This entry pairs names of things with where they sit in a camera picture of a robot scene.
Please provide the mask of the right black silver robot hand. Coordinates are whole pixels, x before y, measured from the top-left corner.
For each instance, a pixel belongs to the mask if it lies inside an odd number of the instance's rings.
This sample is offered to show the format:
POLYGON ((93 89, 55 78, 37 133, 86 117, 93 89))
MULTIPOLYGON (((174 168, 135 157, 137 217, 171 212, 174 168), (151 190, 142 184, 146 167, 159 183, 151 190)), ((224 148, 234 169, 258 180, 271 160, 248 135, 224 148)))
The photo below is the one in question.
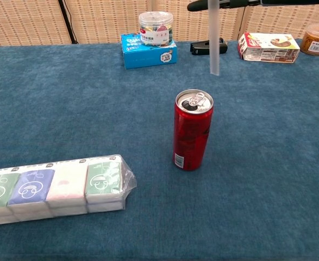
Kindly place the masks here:
MULTIPOLYGON (((247 6, 281 6, 281 5, 314 5, 319 4, 319 0, 274 0, 274 1, 240 1, 226 0, 217 1, 217 6, 222 9, 241 8, 247 6)), ((193 1, 187 5, 187 10, 191 12, 208 10, 208 0, 193 1)))

